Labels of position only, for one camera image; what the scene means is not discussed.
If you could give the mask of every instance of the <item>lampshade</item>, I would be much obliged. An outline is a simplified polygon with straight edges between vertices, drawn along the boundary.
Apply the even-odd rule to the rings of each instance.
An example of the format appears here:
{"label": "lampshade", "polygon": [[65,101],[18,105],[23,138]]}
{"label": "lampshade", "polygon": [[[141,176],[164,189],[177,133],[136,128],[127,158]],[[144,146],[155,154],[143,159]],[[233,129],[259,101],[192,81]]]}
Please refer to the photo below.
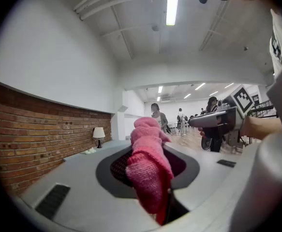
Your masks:
{"label": "lampshade", "polygon": [[103,130],[103,127],[96,127],[93,131],[93,136],[94,138],[102,138],[102,137],[105,137],[105,134],[104,134],[104,130]]}

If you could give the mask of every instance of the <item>black hair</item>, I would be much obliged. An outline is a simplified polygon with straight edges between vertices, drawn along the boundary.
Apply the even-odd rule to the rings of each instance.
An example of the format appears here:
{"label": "black hair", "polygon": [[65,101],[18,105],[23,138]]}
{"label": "black hair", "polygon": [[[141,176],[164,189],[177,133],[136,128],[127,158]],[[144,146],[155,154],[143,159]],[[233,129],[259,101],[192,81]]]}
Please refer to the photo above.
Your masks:
{"label": "black hair", "polygon": [[158,111],[160,111],[159,106],[158,106],[158,104],[157,104],[157,103],[153,103],[150,107],[152,107],[152,106],[157,107],[157,110],[158,110]]}
{"label": "black hair", "polygon": [[207,106],[207,112],[210,113],[210,107],[212,106],[212,102],[213,101],[217,101],[217,98],[215,96],[212,96],[211,98],[209,98],[208,100],[208,106]]}

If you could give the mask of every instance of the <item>lamp base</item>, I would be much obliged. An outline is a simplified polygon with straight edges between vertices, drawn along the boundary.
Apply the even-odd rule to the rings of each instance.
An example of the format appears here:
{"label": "lamp base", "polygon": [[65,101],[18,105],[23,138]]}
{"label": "lamp base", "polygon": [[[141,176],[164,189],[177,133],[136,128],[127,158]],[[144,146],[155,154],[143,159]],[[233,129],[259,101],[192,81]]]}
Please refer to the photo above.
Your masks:
{"label": "lamp base", "polygon": [[100,140],[98,140],[98,147],[97,147],[97,148],[98,148],[98,149],[103,148],[102,145],[101,145]]}

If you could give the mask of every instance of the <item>pink knitted fabric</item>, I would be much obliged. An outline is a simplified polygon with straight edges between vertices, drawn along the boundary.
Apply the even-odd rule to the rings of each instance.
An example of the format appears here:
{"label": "pink knitted fabric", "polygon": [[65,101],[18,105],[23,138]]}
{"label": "pink knitted fabric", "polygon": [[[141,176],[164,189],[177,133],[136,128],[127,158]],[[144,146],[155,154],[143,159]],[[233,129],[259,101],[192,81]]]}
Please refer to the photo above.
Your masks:
{"label": "pink knitted fabric", "polygon": [[131,133],[132,155],[128,159],[127,177],[132,181],[138,199],[145,210],[157,214],[162,224],[167,204],[167,190],[174,177],[163,154],[162,143],[170,142],[158,122],[150,117],[134,122]]}

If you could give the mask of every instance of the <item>table lamp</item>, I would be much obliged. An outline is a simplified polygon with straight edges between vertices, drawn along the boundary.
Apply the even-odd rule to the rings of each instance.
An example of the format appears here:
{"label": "table lamp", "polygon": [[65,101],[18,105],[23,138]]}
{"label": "table lamp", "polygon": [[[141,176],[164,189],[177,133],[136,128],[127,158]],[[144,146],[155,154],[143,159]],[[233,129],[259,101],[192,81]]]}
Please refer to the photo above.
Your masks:
{"label": "table lamp", "polygon": [[98,147],[97,148],[102,148],[102,145],[101,145],[101,142],[100,142],[100,139],[99,138],[103,138],[105,137],[105,134],[104,134],[104,130],[103,130],[103,127],[96,127],[94,130],[93,130],[93,138],[98,138]]}

